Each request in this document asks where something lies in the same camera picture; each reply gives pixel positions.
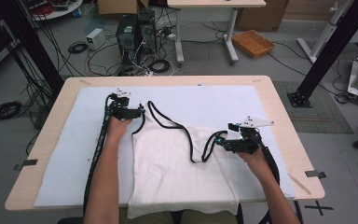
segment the wicker basket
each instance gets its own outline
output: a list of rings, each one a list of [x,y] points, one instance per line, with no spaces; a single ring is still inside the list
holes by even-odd
[[[254,30],[232,36],[232,42],[252,58],[263,56],[275,48],[274,44]]]

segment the gray floor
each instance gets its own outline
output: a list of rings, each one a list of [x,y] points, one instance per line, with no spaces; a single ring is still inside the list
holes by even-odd
[[[217,23],[221,29],[227,27],[226,23]],[[102,21],[92,15],[84,15],[74,19],[70,16],[62,17],[50,22],[51,30],[55,35],[65,56],[70,44],[82,40],[94,28],[103,28],[113,34],[116,31],[116,21]],[[324,22],[319,21],[284,21],[277,33],[262,33],[271,41],[280,42],[292,47],[296,52],[304,55],[296,39],[304,37],[314,41],[324,28]],[[189,40],[213,40],[214,32],[198,22],[183,24],[183,38]],[[42,42],[50,54],[52,61],[56,62],[55,50],[41,34]],[[172,44],[166,47],[170,53],[167,57],[174,61]],[[270,56],[251,59],[240,50],[237,50],[240,62],[231,66],[227,60],[227,52],[221,42],[208,45],[184,44],[185,60],[179,71],[177,64],[172,63],[176,73],[173,76],[192,75],[267,75],[275,81],[301,81],[304,76],[289,70]],[[277,45],[271,53],[282,63],[307,74],[311,63],[296,56],[285,46]],[[358,56],[358,47],[349,44],[339,56],[339,73],[343,76],[337,80],[337,86],[346,88],[351,73],[351,59]],[[85,75],[84,62],[86,53],[72,55],[69,59],[83,75]],[[118,47],[105,49],[93,59],[94,63],[109,67],[119,61]],[[64,68],[63,77],[71,76]],[[323,84],[333,91],[332,81],[338,76],[337,62],[324,77]],[[20,94],[26,88],[27,82],[20,68],[13,59],[7,57],[0,63],[0,104],[8,101],[20,100],[26,103],[28,96]],[[332,207],[334,210],[323,210],[323,216],[316,209],[305,208],[305,205],[316,205],[315,201],[301,202],[300,206],[305,223],[358,223],[358,150],[351,143],[358,139],[358,105],[337,104],[343,116],[352,127],[354,134],[325,134],[325,133],[299,133],[299,137],[307,150],[312,164],[318,171],[323,171],[327,178],[322,179],[325,197],[319,200],[321,206]],[[14,182],[19,175],[13,170],[14,166],[26,159],[25,148],[31,138],[37,133],[29,118],[18,118],[0,121],[0,223],[57,223],[63,217],[81,216],[80,209],[62,211],[38,212],[9,212],[5,209],[5,201]],[[266,211],[264,203],[244,204],[243,211],[245,223],[257,223]]]

